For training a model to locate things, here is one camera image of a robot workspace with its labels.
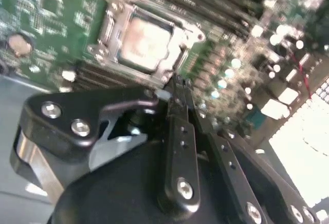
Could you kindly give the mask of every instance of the silver screw head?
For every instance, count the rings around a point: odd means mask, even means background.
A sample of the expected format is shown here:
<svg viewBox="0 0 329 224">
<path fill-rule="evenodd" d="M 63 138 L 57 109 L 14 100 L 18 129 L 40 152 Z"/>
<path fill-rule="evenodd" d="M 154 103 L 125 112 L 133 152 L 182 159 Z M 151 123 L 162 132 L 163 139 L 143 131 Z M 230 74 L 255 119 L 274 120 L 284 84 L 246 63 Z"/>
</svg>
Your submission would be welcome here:
<svg viewBox="0 0 329 224">
<path fill-rule="evenodd" d="M 199 112 L 199 115 L 201 118 L 205 119 L 206 118 L 206 114 L 202 111 Z"/>
<path fill-rule="evenodd" d="M 296 209 L 296 207 L 293 206 L 293 205 L 291 205 L 290 207 L 291 207 L 291 211 L 293 212 L 294 217 L 297 219 L 297 221 L 299 223 L 303 223 L 304 222 L 304 218 L 303 218 L 302 214 L 299 212 L 299 210 Z"/>
<path fill-rule="evenodd" d="M 177 190 L 180 195 L 189 200 L 193 197 L 193 189 L 192 186 L 183 178 L 180 178 L 177 182 Z"/>
<path fill-rule="evenodd" d="M 80 137 L 86 137 L 90 133 L 90 127 L 87 122 L 76 119 L 72 122 L 71 130 Z"/>
<path fill-rule="evenodd" d="M 247 202 L 247 212 L 248 212 L 248 215 L 253 220 L 253 222 L 255 222 L 256 224 L 262 223 L 261 213 L 251 202 Z"/>
<path fill-rule="evenodd" d="M 312 222 L 315 223 L 314 216 L 310 213 L 310 211 L 307 209 L 307 207 L 303 207 L 304 214 L 306 217 Z"/>
<path fill-rule="evenodd" d="M 52 102 L 46 102 L 43 104 L 41 107 L 41 112 L 51 119 L 56 119 L 62 114 L 60 107 Z"/>
</svg>

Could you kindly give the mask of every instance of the chip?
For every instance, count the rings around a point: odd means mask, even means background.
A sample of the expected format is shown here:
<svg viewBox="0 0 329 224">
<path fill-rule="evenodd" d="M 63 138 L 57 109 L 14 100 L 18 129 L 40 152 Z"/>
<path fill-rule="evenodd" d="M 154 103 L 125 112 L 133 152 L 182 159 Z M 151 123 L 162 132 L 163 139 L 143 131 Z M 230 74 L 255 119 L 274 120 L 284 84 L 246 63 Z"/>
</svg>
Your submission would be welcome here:
<svg viewBox="0 0 329 224">
<path fill-rule="evenodd" d="M 155 70 L 168 55 L 169 31 L 138 17 L 132 19 L 123 39 L 121 57 L 147 70 Z"/>
</svg>

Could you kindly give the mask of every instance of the silver metal plate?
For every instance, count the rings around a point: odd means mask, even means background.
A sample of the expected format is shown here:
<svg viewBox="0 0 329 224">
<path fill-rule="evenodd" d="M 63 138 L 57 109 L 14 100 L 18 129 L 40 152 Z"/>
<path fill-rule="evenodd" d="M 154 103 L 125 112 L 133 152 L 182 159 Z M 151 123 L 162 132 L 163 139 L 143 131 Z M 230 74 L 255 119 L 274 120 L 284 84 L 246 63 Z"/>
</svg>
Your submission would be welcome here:
<svg viewBox="0 0 329 224">
<path fill-rule="evenodd" d="M 191 24 L 178 17 L 164 7 L 150 0 L 106 0 L 106 9 L 103 25 L 99 33 L 98 44 L 89 45 L 87 50 L 102 65 L 126 75 L 134 80 L 150 83 L 152 86 L 163 87 L 173 72 L 182 65 L 189 50 L 195 43 L 205 40 L 204 33 L 196 24 Z M 156 62 L 156 68 L 152 72 L 145 72 L 139 65 L 127 65 L 124 59 L 120 59 L 120 50 L 131 19 L 136 14 L 149 17 L 157 25 L 169 28 L 171 33 L 167 45 L 167 54 Z"/>
</svg>

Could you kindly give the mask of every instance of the metal bracket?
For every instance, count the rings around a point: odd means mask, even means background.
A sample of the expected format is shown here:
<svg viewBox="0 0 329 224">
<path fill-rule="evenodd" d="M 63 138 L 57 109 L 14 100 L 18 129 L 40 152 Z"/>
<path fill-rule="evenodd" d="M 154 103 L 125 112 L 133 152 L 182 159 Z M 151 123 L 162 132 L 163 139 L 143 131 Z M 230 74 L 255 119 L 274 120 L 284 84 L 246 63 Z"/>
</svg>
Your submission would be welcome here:
<svg viewBox="0 0 329 224">
<path fill-rule="evenodd" d="M 24 136 L 65 161 L 86 159 L 99 137 L 99 125 L 113 114 L 156 106 L 143 87 L 56 93 L 28 99 L 20 127 Z"/>
<path fill-rule="evenodd" d="M 195 110 L 193 114 L 198 140 L 202 141 L 199 149 L 207 153 L 209 162 L 223 176 L 226 185 L 223 192 L 227 192 L 230 199 L 227 215 L 231 223 L 268 223 L 228 141 L 214 133 L 205 113 Z"/>
<path fill-rule="evenodd" d="M 263 196 L 262 204 L 275 223 L 318 223 L 316 214 L 305 201 L 240 136 L 223 135 L 231 144 L 254 191 Z"/>
<path fill-rule="evenodd" d="M 168 103 L 168 135 L 164 141 L 164 174 L 158 202 L 175 220 L 183 220 L 191 217 L 200 206 L 194 126 L 188 121 L 185 96 L 191 86 L 180 76 L 174 76 L 170 84 L 173 97 Z"/>
</svg>

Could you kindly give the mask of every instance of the gray metal surface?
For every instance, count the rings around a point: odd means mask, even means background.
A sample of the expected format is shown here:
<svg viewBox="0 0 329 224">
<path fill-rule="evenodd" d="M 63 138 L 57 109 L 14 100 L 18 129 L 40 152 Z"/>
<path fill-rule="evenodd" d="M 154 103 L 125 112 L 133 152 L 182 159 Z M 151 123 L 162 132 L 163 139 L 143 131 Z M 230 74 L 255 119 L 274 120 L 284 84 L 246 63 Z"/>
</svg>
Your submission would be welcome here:
<svg viewBox="0 0 329 224">
<path fill-rule="evenodd" d="M 1 224 L 44 224 L 52 213 L 53 207 L 47 197 L 27 192 L 28 182 L 18 176 L 9 163 L 23 103 L 39 91 L 0 77 Z"/>
</svg>

